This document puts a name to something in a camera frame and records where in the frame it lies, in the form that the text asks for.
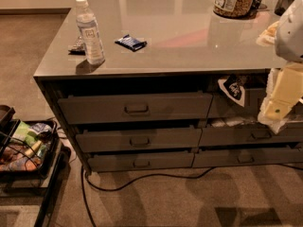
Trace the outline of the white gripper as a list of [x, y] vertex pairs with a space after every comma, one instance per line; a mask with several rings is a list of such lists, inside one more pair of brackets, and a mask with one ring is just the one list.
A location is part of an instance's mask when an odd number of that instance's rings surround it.
[[288, 62], [268, 75], [266, 97], [258, 113], [258, 122], [278, 134], [289, 119], [289, 112], [303, 97], [303, 64]]

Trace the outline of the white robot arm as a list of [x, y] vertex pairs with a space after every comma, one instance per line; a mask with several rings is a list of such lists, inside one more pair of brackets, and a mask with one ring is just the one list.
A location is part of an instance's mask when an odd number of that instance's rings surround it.
[[268, 75], [258, 122], [278, 134], [289, 112], [303, 97], [303, 0], [294, 0], [271, 28], [276, 29], [276, 54], [287, 63]]

